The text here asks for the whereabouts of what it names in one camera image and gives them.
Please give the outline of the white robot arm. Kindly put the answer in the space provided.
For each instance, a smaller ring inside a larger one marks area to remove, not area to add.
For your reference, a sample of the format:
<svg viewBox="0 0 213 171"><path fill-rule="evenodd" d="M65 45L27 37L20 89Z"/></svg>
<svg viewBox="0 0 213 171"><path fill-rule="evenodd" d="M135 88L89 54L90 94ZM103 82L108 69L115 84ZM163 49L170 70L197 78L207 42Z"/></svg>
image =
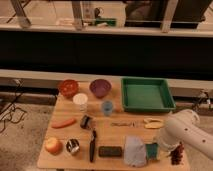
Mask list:
<svg viewBox="0 0 213 171"><path fill-rule="evenodd" d="M184 142L213 160L213 135L200 129L199 123L199 115L191 109L169 114L164 126L157 131L155 141L166 152Z"/></svg>

